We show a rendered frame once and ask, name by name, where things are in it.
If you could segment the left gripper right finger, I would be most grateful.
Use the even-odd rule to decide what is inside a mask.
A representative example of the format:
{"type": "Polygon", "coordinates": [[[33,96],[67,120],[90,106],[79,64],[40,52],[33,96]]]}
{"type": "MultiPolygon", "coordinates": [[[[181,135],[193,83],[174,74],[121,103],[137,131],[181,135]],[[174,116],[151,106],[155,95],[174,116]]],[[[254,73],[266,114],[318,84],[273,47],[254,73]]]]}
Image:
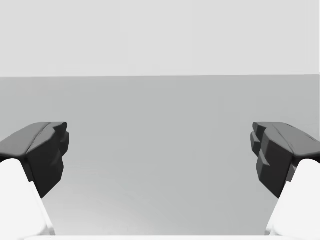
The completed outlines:
{"type": "Polygon", "coordinates": [[[320,141],[283,122],[254,122],[259,181],[278,199],[267,236],[320,236],[320,141]]]}

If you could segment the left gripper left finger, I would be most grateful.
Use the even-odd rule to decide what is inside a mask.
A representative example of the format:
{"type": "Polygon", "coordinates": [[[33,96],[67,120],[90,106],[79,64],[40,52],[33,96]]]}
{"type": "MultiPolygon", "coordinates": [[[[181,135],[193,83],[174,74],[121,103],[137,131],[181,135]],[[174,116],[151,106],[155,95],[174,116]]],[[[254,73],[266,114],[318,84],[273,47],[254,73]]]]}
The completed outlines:
{"type": "Polygon", "coordinates": [[[62,179],[66,122],[37,122],[0,141],[0,236],[54,236],[43,204],[62,179]]]}

